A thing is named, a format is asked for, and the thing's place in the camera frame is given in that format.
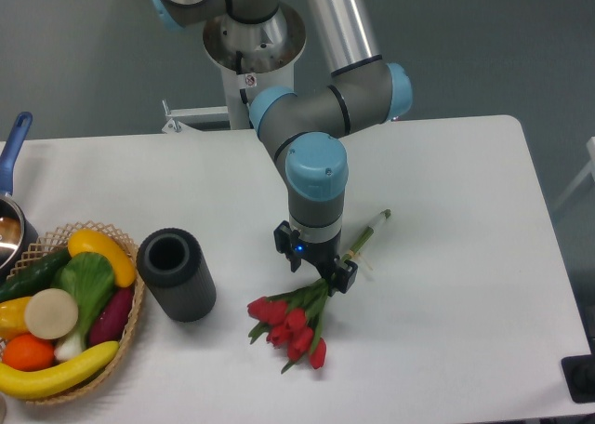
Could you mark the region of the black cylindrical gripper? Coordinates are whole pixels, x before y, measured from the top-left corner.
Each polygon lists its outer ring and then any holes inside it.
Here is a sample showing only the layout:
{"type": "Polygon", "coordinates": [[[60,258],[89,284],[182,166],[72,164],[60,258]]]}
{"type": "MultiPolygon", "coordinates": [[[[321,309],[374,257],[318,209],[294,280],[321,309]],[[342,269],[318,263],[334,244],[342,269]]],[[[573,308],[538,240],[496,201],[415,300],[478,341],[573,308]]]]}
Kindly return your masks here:
{"type": "Polygon", "coordinates": [[[338,257],[341,232],[331,239],[314,243],[304,241],[298,230],[291,228],[284,220],[273,231],[276,251],[283,254],[290,264],[290,271],[296,272],[303,260],[310,263],[326,280],[327,294],[346,294],[355,282],[358,264],[349,254],[338,257]]]}

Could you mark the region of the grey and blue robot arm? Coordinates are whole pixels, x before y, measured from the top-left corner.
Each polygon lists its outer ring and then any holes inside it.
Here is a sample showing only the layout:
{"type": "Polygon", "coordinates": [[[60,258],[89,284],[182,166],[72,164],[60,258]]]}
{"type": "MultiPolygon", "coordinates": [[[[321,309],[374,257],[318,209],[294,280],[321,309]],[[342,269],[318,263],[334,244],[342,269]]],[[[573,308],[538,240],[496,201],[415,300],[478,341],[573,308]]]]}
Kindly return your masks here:
{"type": "Polygon", "coordinates": [[[363,0],[307,0],[331,75],[310,96],[294,89],[306,45],[300,15],[283,0],[152,0],[162,23],[202,24],[219,67],[233,129],[253,128],[288,193],[274,231],[293,269],[316,268],[330,292],[346,292],[357,266],[338,253],[348,158],[341,139],[397,119],[412,106],[405,70],[383,60],[363,0]]]}

